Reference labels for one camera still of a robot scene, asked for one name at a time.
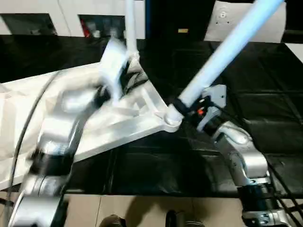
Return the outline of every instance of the black surface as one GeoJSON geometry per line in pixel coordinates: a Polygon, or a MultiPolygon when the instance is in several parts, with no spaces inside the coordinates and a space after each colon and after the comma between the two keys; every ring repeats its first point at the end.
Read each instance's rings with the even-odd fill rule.
{"type": "MultiPolygon", "coordinates": [[[[1,82],[58,70],[66,61],[66,68],[98,62],[105,44],[86,38],[0,36],[1,82]]],[[[141,63],[168,103],[217,46],[148,42],[141,63]]],[[[252,134],[297,197],[303,197],[302,70],[284,44],[250,43],[215,81],[228,86],[226,111],[252,134]]],[[[175,133],[159,132],[74,164],[70,188],[91,194],[237,196],[219,152],[188,122],[175,133]]]]}

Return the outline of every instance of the floor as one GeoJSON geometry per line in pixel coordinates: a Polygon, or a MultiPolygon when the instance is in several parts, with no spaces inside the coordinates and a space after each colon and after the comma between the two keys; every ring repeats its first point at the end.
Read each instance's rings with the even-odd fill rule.
{"type": "MultiPolygon", "coordinates": [[[[238,199],[175,198],[143,196],[68,195],[70,200],[65,227],[98,227],[103,218],[117,214],[128,227],[165,227],[168,210],[184,211],[201,220],[206,227],[243,227],[238,199]]],[[[3,206],[0,205],[0,227],[3,206]]]]}

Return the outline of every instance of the white rod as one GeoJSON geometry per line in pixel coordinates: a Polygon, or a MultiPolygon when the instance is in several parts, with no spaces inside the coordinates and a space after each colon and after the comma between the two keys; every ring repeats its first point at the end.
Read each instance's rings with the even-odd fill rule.
{"type": "Polygon", "coordinates": [[[126,45],[129,56],[138,58],[134,4],[134,0],[125,0],[126,45]]]}
{"type": "MultiPolygon", "coordinates": [[[[203,89],[209,87],[220,76],[283,1],[256,0],[254,2],[242,21],[231,31],[179,96],[187,107],[199,98],[203,89]]],[[[170,105],[166,114],[167,122],[176,124],[182,119],[183,115],[170,105]]]]}

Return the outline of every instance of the wire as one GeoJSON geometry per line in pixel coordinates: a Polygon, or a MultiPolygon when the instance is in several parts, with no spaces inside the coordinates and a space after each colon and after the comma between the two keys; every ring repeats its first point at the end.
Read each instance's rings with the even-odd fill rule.
{"type": "Polygon", "coordinates": [[[292,211],[290,208],[288,208],[284,201],[280,198],[279,195],[277,195],[277,189],[276,189],[276,184],[275,184],[275,181],[274,181],[274,178],[273,178],[273,173],[272,173],[272,169],[269,169],[269,178],[270,178],[270,181],[272,183],[272,186],[273,186],[273,189],[274,189],[274,194],[275,194],[275,199],[277,199],[280,204],[282,205],[283,209],[285,210],[285,212],[289,215],[289,217],[293,220],[293,222],[298,226],[298,227],[303,227],[301,225],[301,223],[298,221],[298,219],[292,214],[292,211]]]}
{"type": "Polygon", "coordinates": [[[10,176],[9,176],[9,187],[8,187],[8,192],[7,192],[7,197],[6,197],[6,207],[5,207],[5,226],[9,225],[9,219],[10,219],[10,199],[11,199],[11,193],[12,193],[12,187],[13,187],[13,182],[14,182],[14,176],[15,176],[15,171],[16,171],[16,167],[17,167],[17,160],[18,160],[18,156],[19,156],[19,152],[20,152],[20,148],[22,145],[22,141],[24,138],[24,135],[27,131],[28,125],[30,123],[30,120],[33,117],[33,114],[35,112],[35,109],[37,108],[43,94],[45,93],[45,91],[48,89],[48,87],[50,86],[50,84],[53,82],[53,80],[62,72],[62,70],[57,71],[55,74],[53,74],[49,80],[45,83],[45,85],[42,87],[39,95],[37,96],[36,100],[34,101],[34,104],[27,116],[27,119],[25,121],[25,124],[22,128],[20,137],[18,139],[17,145],[16,145],[16,149],[15,149],[15,153],[13,156],[13,160],[12,160],[12,166],[11,166],[11,171],[10,171],[10,176]]]}
{"type": "MultiPolygon", "coordinates": [[[[240,125],[242,125],[242,123],[235,117],[233,116],[232,114],[228,113],[226,110],[224,110],[223,108],[219,107],[217,104],[215,103],[211,103],[211,105],[215,106],[216,108],[218,108],[219,110],[221,110],[224,114],[226,114],[227,116],[229,116],[230,118],[234,119],[237,123],[239,123],[240,125]]],[[[302,212],[302,209],[300,207],[300,205],[297,203],[293,193],[289,190],[289,188],[287,187],[286,183],[284,182],[284,180],[282,179],[282,177],[280,176],[280,174],[276,171],[276,169],[269,163],[268,163],[268,166],[269,168],[271,169],[271,171],[274,173],[275,177],[277,178],[277,180],[281,183],[281,185],[284,187],[288,197],[292,200],[292,202],[294,203],[294,207],[295,209],[299,212],[302,220],[303,220],[303,212],[302,212]]],[[[274,184],[274,180],[272,178],[272,174],[270,174],[270,177],[271,177],[271,182],[273,184],[273,187],[274,187],[274,190],[276,192],[276,186],[274,184]]],[[[283,206],[284,210],[286,211],[286,213],[291,217],[291,219],[294,221],[294,223],[297,225],[297,226],[300,226],[300,227],[303,227],[300,222],[298,221],[298,219],[292,214],[291,210],[285,205],[285,203],[282,201],[282,199],[280,197],[276,197],[279,202],[281,203],[281,205],[283,206]]]]}
{"type": "MultiPolygon", "coordinates": [[[[233,116],[232,114],[228,113],[226,110],[224,110],[223,108],[219,107],[218,105],[216,105],[216,104],[213,103],[213,102],[212,102],[212,105],[215,106],[215,107],[217,107],[217,108],[218,108],[219,110],[221,110],[224,114],[226,114],[227,116],[231,117],[232,119],[234,119],[235,121],[237,121],[237,123],[239,123],[240,125],[242,125],[241,122],[240,122],[235,116],[233,116]]],[[[296,210],[299,212],[299,214],[300,214],[300,216],[301,216],[301,218],[302,218],[302,220],[303,220],[303,212],[302,212],[302,209],[300,208],[300,205],[299,205],[298,202],[296,201],[296,199],[295,199],[293,193],[289,190],[289,188],[287,187],[286,183],[284,182],[284,180],[282,179],[282,177],[280,176],[280,174],[276,171],[276,169],[275,169],[269,162],[267,162],[267,163],[268,163],[269,168],[272,170],[272,172],[274,173],[275,177],[277,178],[277,180],[281,183],[281,185],[282,185],[283,188],[285,189],[285,191],[286,191],[288,197],[289,197],[289,198],[292,200],[292,202],[294,203],[294,206],[295,206],[296,210]]],[[[289,216],[292,215],[292,213],[291,213],[291,211],[290,211],[289,209],[287,209],[286,212],[288,213],[289,216]]]]}
{"type": "Polygon", "coordinates": [[[298,219],[292,214],[292,212],[289,210],[289,208],[285,205],[285,203],[283,202],[283,200],[276,196],[275,197],[280,204],[282,205],[283,209],[286,211],[286,213],[290,216],[290,218],[294,221],[294,223],[298,226],[298,227],[302,227],[302,225],[300,224],[300,222],[298,221],[298,219]]]}
{"type": "Polygon", "coordinates": [[[227,112],[226,110],[224,110],[222,107],[218,106],[216,103],[212,102],[211,105],[213,105],[214,107],[218,108],[222,113],[224,113],[225,115],[227,115],[231,119],[235,120],[236,123],[238,123],[239,125],[243,124],[237,117],[233,116],[232,114],[230,114],[229,112],[227,112]]]}
{"type": "Polygon", "coordinates": [[[297,210],[298,210],[298,212],[299,212],[299,214],[300,214],[300,216],[303,220],[303,212],[302,212],[298,202],[295,200],[295,197],[294,197],[293,193],[289,190],[289,188],[287,187],[287,185],[285,184],[284,180],[282,179],[281,175],[277,172],[277,170],[269,162],[267,162],[267,163],[268,163],[269,168],[272,170],[275,177],[277,178],[277,180],[281,183],[281,185],[285,189],[285,191],[288,194],[291,201],[294,203],[294,206],[297,208],[297,210]]]}

